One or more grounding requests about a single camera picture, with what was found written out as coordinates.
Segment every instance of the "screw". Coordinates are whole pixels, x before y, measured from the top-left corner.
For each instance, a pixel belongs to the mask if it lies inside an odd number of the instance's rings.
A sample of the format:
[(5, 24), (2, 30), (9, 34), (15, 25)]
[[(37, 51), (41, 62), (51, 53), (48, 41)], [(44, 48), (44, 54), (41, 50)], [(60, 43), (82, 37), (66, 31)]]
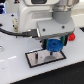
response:
[(14, 15), (12, 14), (11, 16), (13, 17)]
[(43, 31), (45, 31), (45, 28), (43, 28)]
[(62, 26), (62, 28), (64, 29), (64, 28), (65, 28), (65, 26)]

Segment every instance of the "black component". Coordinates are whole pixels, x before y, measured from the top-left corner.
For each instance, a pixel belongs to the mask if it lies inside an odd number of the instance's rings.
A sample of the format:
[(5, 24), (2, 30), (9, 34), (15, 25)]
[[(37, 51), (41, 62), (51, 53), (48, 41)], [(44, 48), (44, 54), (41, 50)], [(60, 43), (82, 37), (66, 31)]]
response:
[(4, 5), (0, 5), (0, 8), (4, 8)]
[(14, 15), (12, 14), (11, 16), (13, 17)]
[(23, 35), (24, 37), (36, 38), (36, 37), (38, 37), (37, 29), (32, 29), (31, 31), (23, 32), (22, 35)]
[(30, 61), (29, 61), (29, 59), (28, 59), (28, 57), (27, 57), (27, 54), (29, 54), (29, 53), (25, 53), (25, 55), (26, 55), (26, 58), (27, 58), (27, 61), (28, 61), (28, 64), (29, 64), (30, 68), (34, 68), (34, 67), (37, 67), (37, 66), (41, 66), (41, 65), (44, 65), (44, 64), (51, 63), (51, 62), (56, 62), (56, 61), (59, 61), (59, 60), (64, 60), (64, 59), (66, 59), (66, 56), (64, 55), (64, 53), (63, 53), (62, 51), (60, 51), (60, 53), (62, 54), (63, 58), (56, 59), (56, 60), (52, 60), (52, 61), (45, 62), (45, 63), (42, 63), (42, 64), (34, 65), (34, 66), (31, 65), (31, 63), (30, 63)]
[(47, 0), (31, 0), (32, 4), (45, 4)]
[(23, 36), (23, 37), (31, 37), (32, 36), (32, 38), (38, 37), (37, 29), (32, 29), (29, 32), (14, 33), (14, 32), (6, 31), (6, 30), (0, 28), (0, 32), (5, 33), (7, 35), (12, 35), (12, 36)]
[(65, 36), (64, 46), (67, 45), (67, 42), (68, 42), (68, 35)]
[(46, 46), (47, 46), (47, 39), (44, 39), (44, 40), (42, 41), (42, 48), (43, 48), (43, 50), (46, 49)]
[(1, 23), (0, 23), (0, 27), (3, 26)]
[(0, 3), (4, 3), (6, 0), (0, 0)]
[(15, 0), (14, 4), (20, 3), (19, 0)]
[(0, 14), (2, 14), (3, 13), (3, 9), (2, 8), (0, 8)]
[(35, 53), (35, 58), (38, 59), (38, 53)]
[(84, 32), (84, 27), (80, 28)]

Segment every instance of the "blue part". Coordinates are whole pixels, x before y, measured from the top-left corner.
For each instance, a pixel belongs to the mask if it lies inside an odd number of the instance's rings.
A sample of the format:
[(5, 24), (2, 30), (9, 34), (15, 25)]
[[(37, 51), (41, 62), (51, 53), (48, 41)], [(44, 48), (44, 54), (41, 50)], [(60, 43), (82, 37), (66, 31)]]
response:
[(47, 44), (47, 50), (51, 52), (59, 52), (63, 49), (63, 44), (58, 39), (49, 39)]

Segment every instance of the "metal plate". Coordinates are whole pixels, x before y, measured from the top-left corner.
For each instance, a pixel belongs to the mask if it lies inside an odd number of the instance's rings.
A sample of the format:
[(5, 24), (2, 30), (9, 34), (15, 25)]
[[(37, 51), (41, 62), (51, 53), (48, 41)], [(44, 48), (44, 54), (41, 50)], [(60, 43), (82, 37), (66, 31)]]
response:
[(26, 53), (26, 57), (29, 63), (30, 68), (47, 64), (50, 62), (63, 60), (65, 55), (63, 52), (50, 52), (48, 50), (34, 51)]

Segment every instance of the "cable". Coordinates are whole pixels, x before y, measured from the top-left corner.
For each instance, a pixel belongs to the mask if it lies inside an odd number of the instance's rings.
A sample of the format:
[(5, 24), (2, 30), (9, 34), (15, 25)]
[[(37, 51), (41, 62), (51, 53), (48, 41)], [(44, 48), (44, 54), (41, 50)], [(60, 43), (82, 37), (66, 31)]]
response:
[(8, 34), (8, 35), (12, 35), (12, 36), (22, 36), (22, 33), (13, 33), (13, 32), (6, 31), (2, 28), (0, 28), (0, 32)]
[(31, 31), (22, 32), (22, 33), (14, 33), (0, 28), (0, 32), (12, 36), (23, 36), (23, 37), (32, 37), (32, 38), (38, 37), (37, 29), (32, 29)]

